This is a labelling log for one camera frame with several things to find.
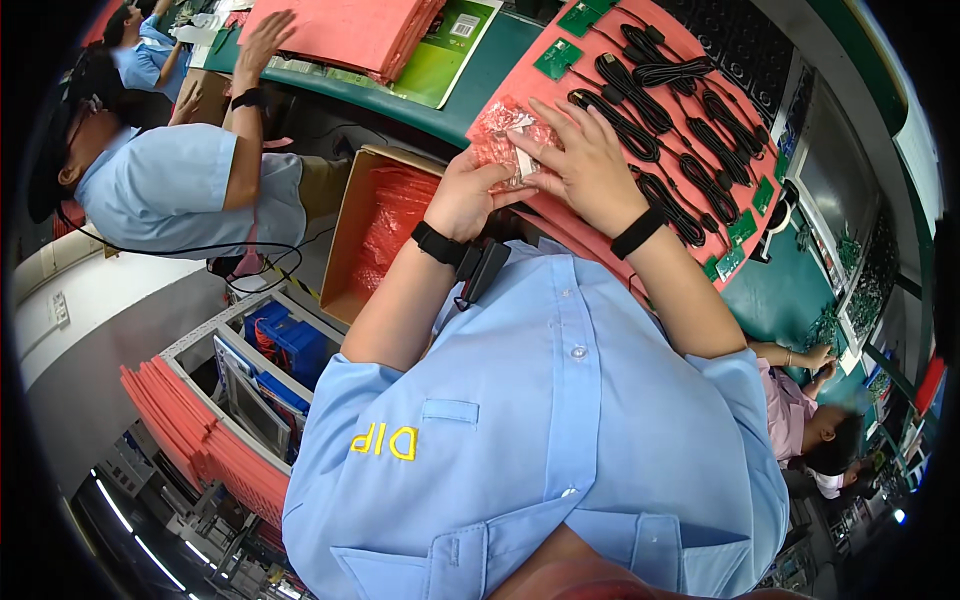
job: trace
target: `monitor screen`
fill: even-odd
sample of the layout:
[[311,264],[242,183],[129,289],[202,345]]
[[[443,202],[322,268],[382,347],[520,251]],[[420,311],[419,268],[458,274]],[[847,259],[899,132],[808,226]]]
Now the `monitor screen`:
[[290,427],[280,420],[251,384],[231,366],[228,366],[227,377],[230,379],[229,387],[233,396],[231,409],[239,413],[237,417],[244,428],[248,431],[253,429],[254,431],[250,431],[252,435],[259,438],[274,454],[284,456],[287,450],[286,441],[290,439]]

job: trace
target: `cardboard box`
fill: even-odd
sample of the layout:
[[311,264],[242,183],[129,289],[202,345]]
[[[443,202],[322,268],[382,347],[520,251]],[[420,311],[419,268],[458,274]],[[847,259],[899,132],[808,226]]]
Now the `cardboard box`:
[[373,193],[371,169],[390,165],[406,164],[427,173],[442,177],[442,165],[413,153],[389,146],[363,146],[350,169],[344,203],[333,232],[333,246],[326,263],[324,287],[320,292],[320,308],[326,314],[343,323],[353,324],[360,309],[367,303],[365,298],[350,291],[350,275],[354,261],[363,246],[367,229],[376,211],[376,196]]
[[177,96],[177,104],[186,102],[186,95],[194,82],[197,82],[197,88],[204,93],[204,96],[200,99],[200,105],[190,119],[190,123],[209,123],[220,127],[230,102],[230,98],[224,95],[224,90],[230,82],[229,77],[215,71],[188,69],[186,77],[183,78],[180,95]]

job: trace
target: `black wrist strap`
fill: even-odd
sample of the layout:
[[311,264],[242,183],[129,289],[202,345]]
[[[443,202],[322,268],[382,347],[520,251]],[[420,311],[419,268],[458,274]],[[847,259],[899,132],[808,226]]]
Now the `black wrist strap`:
[[259,87],[251,87],[230,102],[230,108],[237,110],[240,107],[267,107],[267,99]]
[[451,265],[454,269],[460,266],[467,255],[468,244],[447,239],[439,234],[435,229],[420,221],[414,227],[410,237],[417,242],[420,249],[445,265]]
[[620,260],[625,259],[643,242],[646,242],[661,225],[666,225],[666,220],[663,218],[663,209],[659,204],[650,204],[650,208],[640,215],[626,231],[616,236],[616,239],[610,244],[611,252]]

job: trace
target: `barcode label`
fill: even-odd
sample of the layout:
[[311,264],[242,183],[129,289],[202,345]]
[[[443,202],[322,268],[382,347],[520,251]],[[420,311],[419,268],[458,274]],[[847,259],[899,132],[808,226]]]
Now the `barcode label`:
[[480,17],[472,14],[461,14],[457,17],[457,22],[450,28],[452,36],[470,37],[473,30],[480,24]]

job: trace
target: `pink shirt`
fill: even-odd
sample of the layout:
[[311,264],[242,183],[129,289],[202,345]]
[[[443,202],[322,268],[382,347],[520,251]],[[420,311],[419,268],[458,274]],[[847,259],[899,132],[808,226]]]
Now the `pink shirt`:
[[760,381],[767,395],[767,433],[778,461],[800,454],[804,443],[804,423],[813,417],[817,402],[801,392],[800,386],[779,367],[770,367],[765,358],[757,358]]

